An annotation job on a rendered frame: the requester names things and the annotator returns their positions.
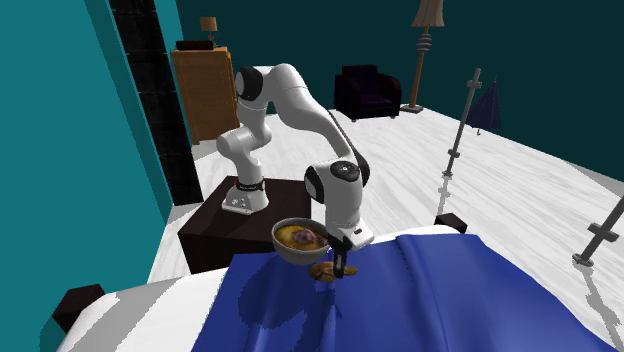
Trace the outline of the brown bread piece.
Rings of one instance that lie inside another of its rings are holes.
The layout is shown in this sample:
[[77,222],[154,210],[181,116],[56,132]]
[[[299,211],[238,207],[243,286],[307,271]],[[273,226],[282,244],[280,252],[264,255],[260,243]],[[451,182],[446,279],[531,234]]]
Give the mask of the brown bread piece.
[[[346,276],[353,276],[358,272],[358,269],[354,266],[346,266],[344,268],[344,274]],[[331,283],[335,280],[334,275],[334,263],[329,261],[319,262],[313,264],[309,270],[308,274],[312,279],[321,282]]]

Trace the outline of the grey bowl of yellow soup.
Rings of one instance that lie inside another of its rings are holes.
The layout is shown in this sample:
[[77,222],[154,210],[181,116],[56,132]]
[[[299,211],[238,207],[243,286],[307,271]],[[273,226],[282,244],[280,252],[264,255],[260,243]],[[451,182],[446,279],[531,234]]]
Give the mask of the grey bowl of yellow soup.
[[325,227],[308,218],[280,220],[273,225],[271,234],[275,250],[291,264],[312,264],[330,249]]

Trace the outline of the blue blanket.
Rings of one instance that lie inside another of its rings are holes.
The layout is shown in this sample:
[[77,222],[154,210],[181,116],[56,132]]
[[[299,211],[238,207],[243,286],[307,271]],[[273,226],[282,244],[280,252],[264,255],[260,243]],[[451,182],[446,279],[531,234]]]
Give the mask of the blue blanket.
[[331,283],[279,255],[234,257],[191,352],[616,352],[469,234],[401,235]]

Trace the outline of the dark robot stand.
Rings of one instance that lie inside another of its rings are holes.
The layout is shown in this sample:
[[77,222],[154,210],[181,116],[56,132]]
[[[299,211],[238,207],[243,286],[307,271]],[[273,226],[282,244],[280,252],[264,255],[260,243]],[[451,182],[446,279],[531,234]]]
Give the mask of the dark robot stand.
[[226,268],[236,254],[274,250],[271,230],[275,223],[292,217],[311,216],[311,198],[299,180],[267,179],[267,208],[243,215],[221,208],[236,178],[227,176],[178,231],[183,253],[192,274]]

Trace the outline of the grey coat stand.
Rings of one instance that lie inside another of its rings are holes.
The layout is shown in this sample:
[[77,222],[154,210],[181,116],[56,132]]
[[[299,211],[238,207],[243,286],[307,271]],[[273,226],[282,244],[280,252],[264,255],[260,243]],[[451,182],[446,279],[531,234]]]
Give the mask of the grey coat stand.
[[447,151],[447,154],[449,155],[449,160],[448,160],[445,170],[442,172],[442,175],[444,177],[451,178],[453,176],[452,168],[453,168],[455,160],[460,156],[458,148],[460,145],[463,130],[465,128],[467,116],[469,114],[469,110],[470,110],[470,107],[474,98],[474,94],[475,94],[475,91],[480,89],[482,86],[482,82],[480,81],[480,75],[481,75],[481,69],[476,68],[472,79],[466,83],[466,87],[469,89],[469,91],[468,91],[468,95],[466,98],[466,102],[464,104],[463,112],[462,112],[461,119],[460,119],[460,124],[457,129],[457,133],[454,139],[453,146]]
[[620,219],[620,217],[624,214],[624,195],[620,198],[617,204],[614,206],[613,210],[607,216],[605,221],[602,224],[591,223],[587,230],[593,234],[593,238],[590,240],[585,249],[580,253],[575,253],[572,255],[572,260],[576,264],[580,264],[586,267],[592,267],[594,265],[591,257],[599,247],[599,245],[604,242],[615,242],[619,235],[615,233],[612,228]]

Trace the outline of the brown floor lamp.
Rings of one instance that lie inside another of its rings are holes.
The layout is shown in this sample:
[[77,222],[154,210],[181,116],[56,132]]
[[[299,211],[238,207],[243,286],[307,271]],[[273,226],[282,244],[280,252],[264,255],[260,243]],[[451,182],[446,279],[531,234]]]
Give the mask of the brown floor lamp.
[[416,43],[418,59],[410,93],[410,99],[407,104],[400,107],[401,111],[419,113],[423,110],[423,107],[418,105],[416,100],[419,93],[424,56],[425,53],[428,52],[432,47],[432,36],[430,34],[430,29],[441,28],[445,26],[443,19],[443,8],[444,0],[420,0],[417,14],[415,15],[415,18],[411,23],[411,27],[422,28],[423,31],[420,34]]

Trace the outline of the dark blue umbrella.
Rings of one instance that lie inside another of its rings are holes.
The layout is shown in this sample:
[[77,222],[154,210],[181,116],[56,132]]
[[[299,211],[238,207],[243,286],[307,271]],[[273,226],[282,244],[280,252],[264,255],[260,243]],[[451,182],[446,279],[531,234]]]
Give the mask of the dark blue umbrella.
[[494,80],[478,101],[470,107],[466,124],[477,128],[478,135],[481,134],[481,130],[502,127],[497,80]]

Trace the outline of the white bed with dark posts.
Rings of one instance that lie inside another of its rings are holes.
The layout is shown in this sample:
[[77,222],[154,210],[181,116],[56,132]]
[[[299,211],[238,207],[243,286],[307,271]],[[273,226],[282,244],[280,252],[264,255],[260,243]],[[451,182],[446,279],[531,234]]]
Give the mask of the white bed with dark posts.
[[[432,225],[381,235],[371,245],[441,234],[462,233]],[[109,293],[84,308],[61,305],[51,321],[65,337],[42,352],[191,352],[230,265]]]

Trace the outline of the wooden dresser with lamp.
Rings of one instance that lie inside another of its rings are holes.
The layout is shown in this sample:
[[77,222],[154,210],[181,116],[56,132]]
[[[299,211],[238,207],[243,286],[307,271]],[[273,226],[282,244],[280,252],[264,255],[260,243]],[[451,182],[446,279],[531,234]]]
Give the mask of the wooden dresser with lamp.
[[215,17],[201,17],[200,26],[206,40],[177,41],[170,53],[193,145],[240,126],[231,54],[214,42]]

